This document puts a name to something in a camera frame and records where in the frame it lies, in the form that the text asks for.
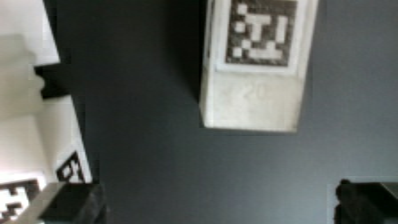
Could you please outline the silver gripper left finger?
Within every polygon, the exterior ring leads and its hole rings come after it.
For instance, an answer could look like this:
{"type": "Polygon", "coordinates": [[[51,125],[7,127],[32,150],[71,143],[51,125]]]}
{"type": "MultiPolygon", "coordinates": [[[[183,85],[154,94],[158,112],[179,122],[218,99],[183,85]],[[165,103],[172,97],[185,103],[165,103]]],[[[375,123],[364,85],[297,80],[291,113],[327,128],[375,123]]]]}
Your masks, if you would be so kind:
{"type": "Polygon", "coordinates": [[[108,224],[105,189],[98,183],[46,185],[16,224],[108,224]]]}

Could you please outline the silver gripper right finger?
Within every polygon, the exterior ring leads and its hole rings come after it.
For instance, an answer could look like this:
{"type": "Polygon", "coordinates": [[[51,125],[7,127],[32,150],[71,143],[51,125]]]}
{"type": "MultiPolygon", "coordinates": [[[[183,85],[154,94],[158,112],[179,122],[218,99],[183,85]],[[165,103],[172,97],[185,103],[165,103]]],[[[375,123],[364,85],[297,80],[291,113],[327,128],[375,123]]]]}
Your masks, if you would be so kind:
{"type": "Polygon", "coordinates": [[[398,182],[343,179],[336,198],[334,224],[398,224],[398,182]]]}

